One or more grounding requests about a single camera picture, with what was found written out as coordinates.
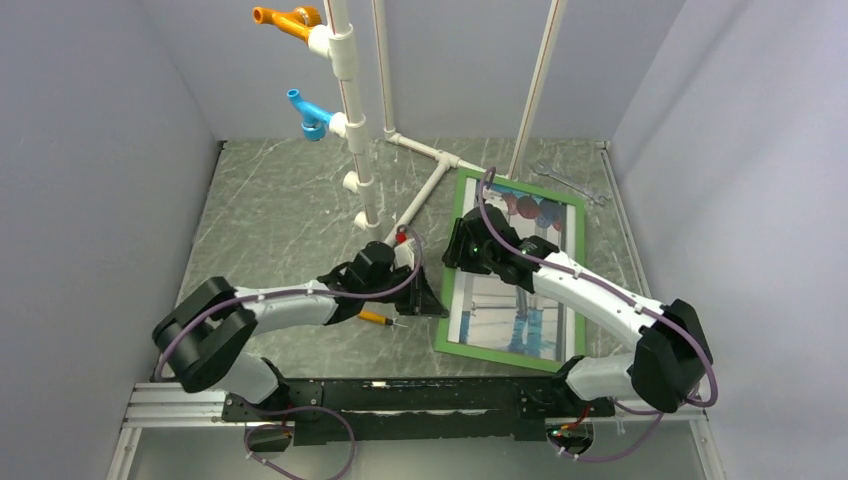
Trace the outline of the green wooden photo frame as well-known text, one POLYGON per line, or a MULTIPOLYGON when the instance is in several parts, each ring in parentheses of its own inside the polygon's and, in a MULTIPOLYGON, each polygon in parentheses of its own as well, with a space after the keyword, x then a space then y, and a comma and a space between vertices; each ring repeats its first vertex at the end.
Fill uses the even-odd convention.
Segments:
MULTIPOLYGON (((502 211, 519 237, 536 235, 584 261, 584 200, 503 178, 480 189, 481 177, 477 171, 460 171, 454 218, 475 209, 483 197, 502 211)), ((443 272, 441 300, 450 314, 439 322, 437 351, 546 372, 585 353, 586 321, 574 310, 508 285, 494 274, 450 268, 443 272)))

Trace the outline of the white PVC pipe stand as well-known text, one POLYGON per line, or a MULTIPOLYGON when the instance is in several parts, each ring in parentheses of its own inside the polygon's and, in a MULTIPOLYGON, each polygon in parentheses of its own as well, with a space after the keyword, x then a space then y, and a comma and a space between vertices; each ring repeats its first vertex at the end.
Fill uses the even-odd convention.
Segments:
POLYGON ((433 159, 384 140, 380 70, 405 137, 473 165, 509 166, 550 5, 546 1, 387 1, 348 5, 359 49, 359 82, 379 188, 390 227, 412 201, 433 159))

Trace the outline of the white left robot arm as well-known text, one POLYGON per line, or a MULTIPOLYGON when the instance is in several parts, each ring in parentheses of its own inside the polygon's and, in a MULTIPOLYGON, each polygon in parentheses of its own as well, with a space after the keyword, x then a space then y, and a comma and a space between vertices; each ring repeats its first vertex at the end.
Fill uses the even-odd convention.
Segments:
POLYGON ((449 314, 413 241, 397 247, 372 241, 300 285, 251 289, 221 276, 207 279, 154 327, 156 369, 170 368, 187 393, 224 390, 272 420, 288 406, 290 386, 270 360, 245 352, 248 341, 286 328, 335 325, 357 317, 368 302, 391 304, 403 316, 449 314))

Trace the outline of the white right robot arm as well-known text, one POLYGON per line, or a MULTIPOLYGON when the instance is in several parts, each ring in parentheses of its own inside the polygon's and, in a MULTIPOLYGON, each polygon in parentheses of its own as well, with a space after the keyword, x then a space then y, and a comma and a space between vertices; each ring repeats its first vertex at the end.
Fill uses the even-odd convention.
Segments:
POLYGON ((695 309, 628 291, 581 265, 539 236, 519 237, 489 204, 455 220, 442 256, 451 269, 495 275, 575 310, 611 333, 627 351, 602 358, 576 355, 553 375, 551 401, 574 415, 589 402, 635 396, 656 412, 718 399, 714 360, 695 309))

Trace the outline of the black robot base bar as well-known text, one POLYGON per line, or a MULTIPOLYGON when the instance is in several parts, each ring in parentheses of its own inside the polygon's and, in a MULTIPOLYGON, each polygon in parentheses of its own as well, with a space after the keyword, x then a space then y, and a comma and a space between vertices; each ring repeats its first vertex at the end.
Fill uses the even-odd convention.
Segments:
POLYGON ((413 377, 390 379, 291 378, 286 400, 251 408, 226 396, 227 423, 285 419, 297 446, 358 441, 509 437, 543 441, 547 426, 578 418, 610 418, 611 401, 568 393, 549 375, 413 377))

